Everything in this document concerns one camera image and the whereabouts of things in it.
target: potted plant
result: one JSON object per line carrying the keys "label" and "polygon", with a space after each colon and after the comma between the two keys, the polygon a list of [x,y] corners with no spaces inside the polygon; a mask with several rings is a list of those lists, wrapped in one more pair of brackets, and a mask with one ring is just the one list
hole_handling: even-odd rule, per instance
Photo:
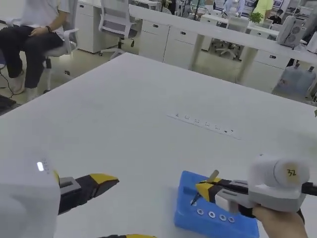
{"label": "potted plant", "polygon": [[263,19],[263,15],[259,12],[252,12],[249,16],[249,20],[250,20],[250,23],[252,25],[256,25],[256,24],[259,24]]}

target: power strip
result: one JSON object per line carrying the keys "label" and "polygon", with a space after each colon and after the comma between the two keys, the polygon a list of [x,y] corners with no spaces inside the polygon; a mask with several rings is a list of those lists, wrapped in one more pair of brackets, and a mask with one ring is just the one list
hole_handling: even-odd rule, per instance
{"label": "power strip", "polygon": [[199,126],[201,128],[217,132],[222,135],[230,136],[232,138],[235,138],[237,140],[241,140],[241,138],[238,136],[238,133],[234,129],[230,129],[228,127],[220,126],[217,124],[212,123],[210,120],[204,120],[199,119],[198,117],[192,117],[188,114],[180,114],[180,113],[172,113],[167,115],[170,118],[174,118],[183,122],[186,122],[188,124],[192,124],[195,126]]}

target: wristwatch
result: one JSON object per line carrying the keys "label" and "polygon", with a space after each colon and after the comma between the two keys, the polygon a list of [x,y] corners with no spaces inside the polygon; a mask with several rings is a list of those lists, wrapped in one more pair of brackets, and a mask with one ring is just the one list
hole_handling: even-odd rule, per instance
{"label": "wristwatch", "polygon": [[46,28],[48,29],[49,33],[52,33],[52,29],[49,26],[46,26]]}

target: sneaker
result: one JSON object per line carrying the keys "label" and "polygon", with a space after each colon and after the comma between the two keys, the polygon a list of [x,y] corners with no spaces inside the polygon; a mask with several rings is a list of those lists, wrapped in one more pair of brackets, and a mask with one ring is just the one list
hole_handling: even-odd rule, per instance
{"label": "sneaker", "polygon": [[24,70],[22,70],[19,76],[12,79],[12,86],[10,87],[12,93],[14,95],[23,93],[25,89],[24,84],[25,84],[25,75],[24,75]]}
{"label": "sneaker", "polygon": [[38,97],[38,88],[26,88],[26,101],[30,102]]}

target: blue block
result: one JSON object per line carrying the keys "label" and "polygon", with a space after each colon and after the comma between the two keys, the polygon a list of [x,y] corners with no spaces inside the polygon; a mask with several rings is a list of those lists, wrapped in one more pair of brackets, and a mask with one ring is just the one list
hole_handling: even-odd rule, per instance
{"label": "blue block", "polygon": [[[205,176],[183,171],[178,187],[175,226],[211,238],[259,238],[256,219],[226,212],[203,198],[198,199],[196,206],[190,205],[197,193],[195,184],[206,179]],[[204,214],[198,214],[198,209],[203,210]],[[215,213],[215,218],[209,216],[209,211]],[[226,221],[222,221],[220,215],[224,215]],[[233,218],[234,223],[229,222],[229,218]]]}

